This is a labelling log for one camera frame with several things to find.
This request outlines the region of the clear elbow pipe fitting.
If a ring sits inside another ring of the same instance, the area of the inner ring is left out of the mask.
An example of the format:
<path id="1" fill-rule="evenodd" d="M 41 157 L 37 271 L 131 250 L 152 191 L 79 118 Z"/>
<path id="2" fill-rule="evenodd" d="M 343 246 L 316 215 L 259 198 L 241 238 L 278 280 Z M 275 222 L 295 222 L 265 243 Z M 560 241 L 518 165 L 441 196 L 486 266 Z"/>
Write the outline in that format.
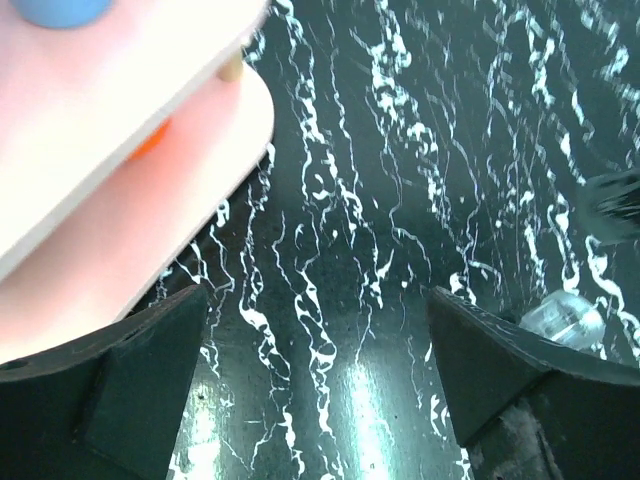
<path id="1" fill-rule="evenodd" d="M 584 297 L 557 290 L 524 314 L 518 326 L 576 351 L 601 343 L 605 322 L 597 307 Z"/>

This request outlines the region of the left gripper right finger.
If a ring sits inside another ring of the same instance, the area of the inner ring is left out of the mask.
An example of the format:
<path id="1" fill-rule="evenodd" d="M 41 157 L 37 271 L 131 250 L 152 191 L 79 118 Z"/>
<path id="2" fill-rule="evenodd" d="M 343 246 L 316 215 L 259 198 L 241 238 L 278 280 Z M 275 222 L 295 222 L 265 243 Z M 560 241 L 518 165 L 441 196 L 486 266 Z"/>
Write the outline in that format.
<path id="1" fill-rule="evenodd" d="M 435 287 L 427 320 L 477 479 L 636 479 L 639 371 L 561 346 Z"/>

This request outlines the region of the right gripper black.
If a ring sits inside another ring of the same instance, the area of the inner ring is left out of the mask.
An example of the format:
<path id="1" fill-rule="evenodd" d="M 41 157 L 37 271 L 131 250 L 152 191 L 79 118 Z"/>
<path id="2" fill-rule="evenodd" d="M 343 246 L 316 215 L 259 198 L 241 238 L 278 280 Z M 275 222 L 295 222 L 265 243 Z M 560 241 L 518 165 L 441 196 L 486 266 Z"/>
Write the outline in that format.
<path id="1" fill-rule="evenodd" d="M 589 178 L 579 190 L 579 219 L 604 245 L 639 239 L 639 168 Z"/>

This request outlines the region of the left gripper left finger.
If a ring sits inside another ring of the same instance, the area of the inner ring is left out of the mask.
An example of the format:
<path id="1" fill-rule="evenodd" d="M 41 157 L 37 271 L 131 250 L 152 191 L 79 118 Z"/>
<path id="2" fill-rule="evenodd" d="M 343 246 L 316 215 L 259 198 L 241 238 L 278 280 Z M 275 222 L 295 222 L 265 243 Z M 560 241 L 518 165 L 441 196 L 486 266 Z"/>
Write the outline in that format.
<path id="1" fill-rule="evenodd" d="M 4 479 L 163 479 L 208 312 L 191 286 L 1 366 Z"/>

